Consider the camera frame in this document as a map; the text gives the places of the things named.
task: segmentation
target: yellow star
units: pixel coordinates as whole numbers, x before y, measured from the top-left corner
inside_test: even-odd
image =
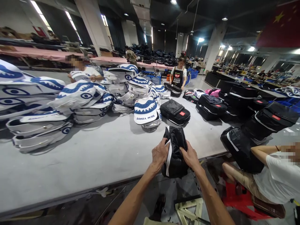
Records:
[[[279,20],[280,20],[283,16],[284,16],[284,14],[283,14],[283,11],[282,11],[278,16],[275,16],[275,20],[274,20],[273,23],[275,23],[275,22],[278,22],[278,23],[279,23]]]

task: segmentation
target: ceiling pipe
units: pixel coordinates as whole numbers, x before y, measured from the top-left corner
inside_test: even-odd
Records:
[[[196,7],[196,12],[195,12],[195,17],[194,17],[193,28],[192,28],[192,31],[191,31],[191,36],[193,36],[193,33],[194,33],[194,25],[195,25],[196,15],[197,15],[197,11],[198,11],[198,4],[199,4],[199,0],[197,2],[197,7]]]

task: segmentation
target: hand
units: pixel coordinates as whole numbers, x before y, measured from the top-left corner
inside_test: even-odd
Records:
[[[161,142],[152,150],[151,166],[156,174],[159,172],[168,157],[170,143],[165,146],[166,141],[167,139],[163,138]]]
[[[192,168],[195,171],[197,167],[201,167],[197,153],[195,149],[193,149],[189,141],[187,141],[187,151],[185,151],[183,147],[180,147],[179,149],[182,152],[184,161],[190,168]]]

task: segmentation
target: cardboard box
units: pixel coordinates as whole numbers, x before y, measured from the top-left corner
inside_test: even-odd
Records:
[[[16,52],[16,48],[10,45],[0,45],[0,50],[4,52]]]

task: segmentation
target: pink table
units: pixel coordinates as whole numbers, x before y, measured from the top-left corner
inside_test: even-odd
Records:
[[[58,61],[58,62],[66,62],[66,56],[68,55],[79,55],[83,57],[81,53],[74,53],[74,52],[61,52],[61,51],[54,51],[54,50],[45,50],[45,49],[38,49],[38,48],[29,48],[29,47],[15,47],[17,50],[16,52],[10,51],[3,51],[0,50],[0,54],[15,56],[15,57],[32,57],[32,58],[39,58],[44,60],[51,60],[51,61]]]
[[[100,61],[102,64],[104,63],[116,63],[116,64],[128,64],[127,59],[125,58],[119,58],[119,57],[107,57],[107,56],[100,56],[92,58],[91,60]],[[143,62],[138,62],[138,65],[141,67],[145,67],[148,69],[153,69],[153,67],[156,68],[156,63],[146,64]],[[172,69],[173,67],[167,67],[165,65],[157,64],[157,69],[164,70],[164,69]]]

